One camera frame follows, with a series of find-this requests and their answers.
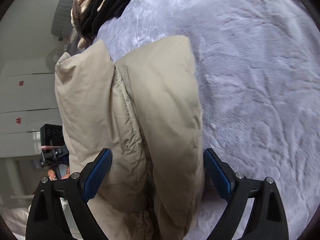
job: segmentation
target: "round gray object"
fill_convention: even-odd
[[[71,178],[73,178],[73,179],[77,179],[77,178],[79,178],[79,176],[80,176],[79,172],[74,172],[71,174]]]
[[[243,175],[243,173],[241,173],[241,172],[236,172],[236,177],[237,177],[238,179],[243,179],[243,178],[244,178],[244,175]]]
[[[48,177],[43,177],[43,178],[41,179],[41,182],[42,182],[42,183],[46,183],[48,180],[49,180]]]
[[[267,177],[267,182],[268,182],[269,184],[272,184],[272,183],[274,182],[274,180],[273,180],[273,178]]]

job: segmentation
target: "lavender fleece blanket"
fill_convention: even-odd
[[[248,178],[275,179],[297,239],[320,203],[320,33],[299,0],[132,0],[106,22],[114,61],[171,35],[190,38],[204,148]],[[225,201],[208,181],[186,239],[206,239]],[[252,201],[237,229],[241,237]]]

